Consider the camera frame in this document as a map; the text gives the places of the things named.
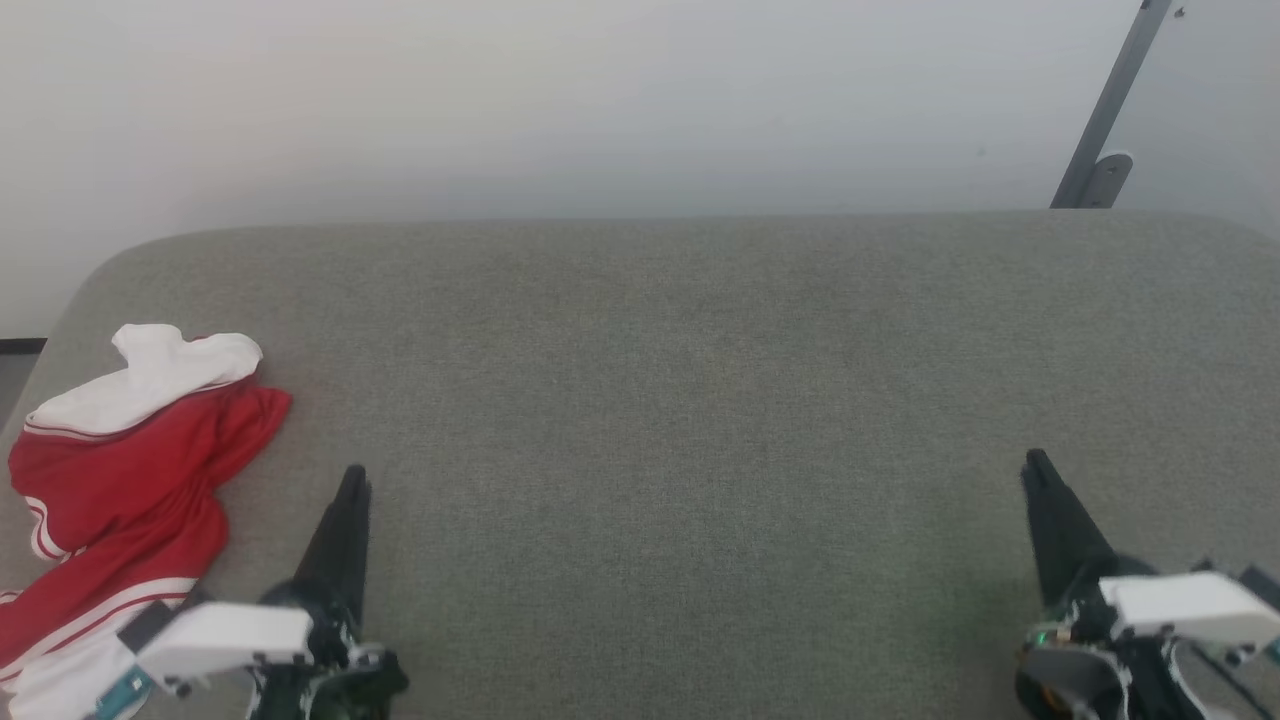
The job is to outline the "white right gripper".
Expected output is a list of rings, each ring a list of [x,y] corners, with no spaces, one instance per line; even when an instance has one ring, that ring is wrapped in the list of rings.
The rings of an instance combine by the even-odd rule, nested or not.
[[[1061,641],[1277,641],[1277,574],[1267,568],[1251,564],[1231,573],[1203,561],[1189,571],[1161,573],[1133,557],[1110,559],[1114,548],[1047,452],[1027,454],[1021,488],[1041,597],[1057,601],[1050,630]]]

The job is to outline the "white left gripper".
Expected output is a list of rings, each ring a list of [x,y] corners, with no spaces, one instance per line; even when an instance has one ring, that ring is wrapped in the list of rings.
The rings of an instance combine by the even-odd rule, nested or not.
[[[177,610],[134,652],[134,665],[168,687],[244,670],[261,689],[296,693],[383,673],[385,648],[358,641],[356,612],[346,601],[364,601],[371,486],[365,466],[348,466],[342,480],[294,570],[296,582],[256,603],[205,601]]]

